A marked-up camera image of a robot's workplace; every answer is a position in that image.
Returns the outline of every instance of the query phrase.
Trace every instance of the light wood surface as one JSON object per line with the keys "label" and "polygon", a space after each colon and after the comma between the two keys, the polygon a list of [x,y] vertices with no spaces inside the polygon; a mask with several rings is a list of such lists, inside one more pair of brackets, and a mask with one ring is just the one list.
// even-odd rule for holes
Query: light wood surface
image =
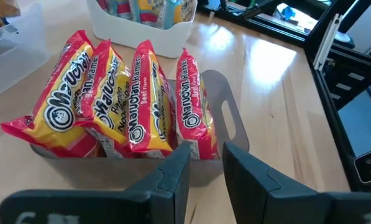
{"label": "light wood surface", "polygon": [[[19,2],[26,7],[34,0]],[[99,43],[81,2],[43,1],[53,56],[0,95],[0,122],[31,111],[72,33],[85,29],[92,42]],[[303,49],[202,15],[196,16],[185,47],[201,71],[214,69],[228,79],[251,154],[318,191],[349,190]],[[130,66],[134,49],[115,48]],[[159,61],[166,76],[174,78],[176,60],[159,57]],[[233,131],[231,122],[227,127]],[[26,142],[0,129],[0,202],[23,189],[72,188]],[[186,223],[235,223],[223,175],[207,187],[190,190]]]}

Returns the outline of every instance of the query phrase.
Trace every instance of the black metal frame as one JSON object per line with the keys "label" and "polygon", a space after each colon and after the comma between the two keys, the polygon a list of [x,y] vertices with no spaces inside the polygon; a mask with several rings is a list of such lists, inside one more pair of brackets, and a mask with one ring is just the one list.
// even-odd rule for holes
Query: black metal frame
{"label": "black metal frame", "polygon": [[[371,185],[364,185],[359,180],[356,168],[354,167],[355,154],[337,113],[339,108],[342,108],[371,84],[371,56],[355,52],[339,45],[335,41],[328,58],[332,59],[337,69],[341,68],[338,71],[342,72],[342,75],[340,77],[335,75],[325,76],[323,73],[316,71],[312,66],[312,61],[331,19],[335,14],[344,15],[353,3],[354,0],[333,1],[309,35],[259,16],[246,19],[242,16],[242,13],[233,13],[234,11],[236,12],[236,9],[230,6],[225,6],[224,8],[199,6],[198,10],[199,12],[208,13],[214,11],[216,17],[304,48],[350,188],[352,191],[371,191]],[[371,0],[359,0],[344,18],[344,23],[341,25],[340,30],[348,30],[370,5]],[[360,82],[355,80],[347,81],[349,72],[357,73],[363,76],[364,79]],[[351,90],[340,90],[337,84],[341,82],[346,82],[345,85],[349,85]],[[341,98],[333,99],[331,92],[340,94]]]}

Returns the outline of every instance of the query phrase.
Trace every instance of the white plastic basket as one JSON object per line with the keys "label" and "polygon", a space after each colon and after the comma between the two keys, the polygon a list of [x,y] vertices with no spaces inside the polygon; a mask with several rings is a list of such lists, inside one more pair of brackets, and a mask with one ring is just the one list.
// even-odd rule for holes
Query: white plastic basket
{"label": "white plastic basket", "polygon": [[0,93],[50,58],[40,4],[32,5],[8,22],[9,25],[0,28]]}
{"label": "white plastic basket", "polygon": [[189,22],[180,22],[167,30],[143,25],[137,22],[111,16],[101,9],[97,0],[87,0],[94,34],[100,39],[110,39],[117,44],[136,48],[149,39],[155,53],[169,58],[177,58],[190,36],[195,18],[197,2],[194,1],[193,15]]}

